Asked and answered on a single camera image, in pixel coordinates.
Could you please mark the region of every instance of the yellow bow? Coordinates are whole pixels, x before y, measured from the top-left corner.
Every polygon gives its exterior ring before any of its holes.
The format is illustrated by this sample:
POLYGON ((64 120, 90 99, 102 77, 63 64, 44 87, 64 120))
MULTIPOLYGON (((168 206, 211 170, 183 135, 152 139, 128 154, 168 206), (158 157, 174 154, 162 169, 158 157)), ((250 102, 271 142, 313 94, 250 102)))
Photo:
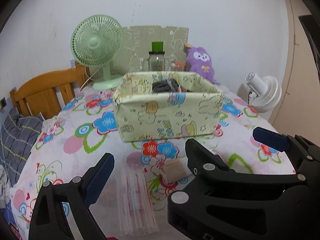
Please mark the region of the yellow bow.
POLYGON ((201 66, 202 69, 204 69, 204 72, 209 72, 209 66, 201 66))

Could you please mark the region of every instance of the wooden bed headboard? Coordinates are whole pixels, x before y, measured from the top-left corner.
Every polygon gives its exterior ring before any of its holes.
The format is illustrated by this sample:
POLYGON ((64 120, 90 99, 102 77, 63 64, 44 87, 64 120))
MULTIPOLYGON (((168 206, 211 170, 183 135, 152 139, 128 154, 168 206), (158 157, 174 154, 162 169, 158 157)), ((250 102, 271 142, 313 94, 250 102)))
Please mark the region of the wooden bed headboard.
POLYGON ((81 87, 87 80, 84 71, 90 76, 89 69, 76 62, 75 68, 36 76, 24 83, 17 91, 10 91, 12 104, 23 115, 38 115, 41 112, 45 119, 52 118, 61 111, 54 88, 57 87, 60 90, 63 101, 67 104, 75 97, 72 83, 77 82, 81 87))

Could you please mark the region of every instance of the white fan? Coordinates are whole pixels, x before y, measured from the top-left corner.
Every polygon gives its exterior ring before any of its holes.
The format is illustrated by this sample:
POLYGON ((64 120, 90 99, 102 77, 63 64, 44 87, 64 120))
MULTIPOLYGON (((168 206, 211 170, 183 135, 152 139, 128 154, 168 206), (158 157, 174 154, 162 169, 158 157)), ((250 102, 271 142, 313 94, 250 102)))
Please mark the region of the white fan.
POLYGON ((249 105, 259 113, 272 110, 280 101, 282 89, 275 77, 260 78, 251 72, 245 78, 245 82, 253 90, 249 96, 249 105))

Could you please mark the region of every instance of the small cardboard box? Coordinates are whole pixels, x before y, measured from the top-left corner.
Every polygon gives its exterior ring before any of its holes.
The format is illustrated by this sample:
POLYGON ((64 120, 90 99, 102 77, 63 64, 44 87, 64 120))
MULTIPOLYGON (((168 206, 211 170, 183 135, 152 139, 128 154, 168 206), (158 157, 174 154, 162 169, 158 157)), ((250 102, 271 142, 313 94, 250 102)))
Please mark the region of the small cardboard box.
POLYGON ((219 122, 223 92, 191 72, 135 72, 124 76, 113 95, 123 141, 212 134, 219 122), (152 93, 152 84, 174 79, 182 92, 152 93))

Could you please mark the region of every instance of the blue gripper pad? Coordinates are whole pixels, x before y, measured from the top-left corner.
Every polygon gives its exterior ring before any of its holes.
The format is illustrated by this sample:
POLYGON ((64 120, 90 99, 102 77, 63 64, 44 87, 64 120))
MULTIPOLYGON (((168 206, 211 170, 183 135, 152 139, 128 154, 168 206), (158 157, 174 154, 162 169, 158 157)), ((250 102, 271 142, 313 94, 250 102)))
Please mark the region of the blue gripper pad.
POLYGON ((96 203, 100 196, 100 193, 102 192, 113 171, 113 168, 115 167, 115 159, 112 154, 108 154, 107 158, 104 160, 102 164, 99 162, 96 165, 96 167, 99 165, 101 166, 96 171, 95 175, 93 176, 92 180, 89 182, 86 188, 84 204, 87 208, 89 208, 90 205, 96 203))
POLYGON ((279 152, 288 151, 290 144, 287 137, 267 129, 256 127, 252 133, 253 138, 262 144, 265 144, 279 152))

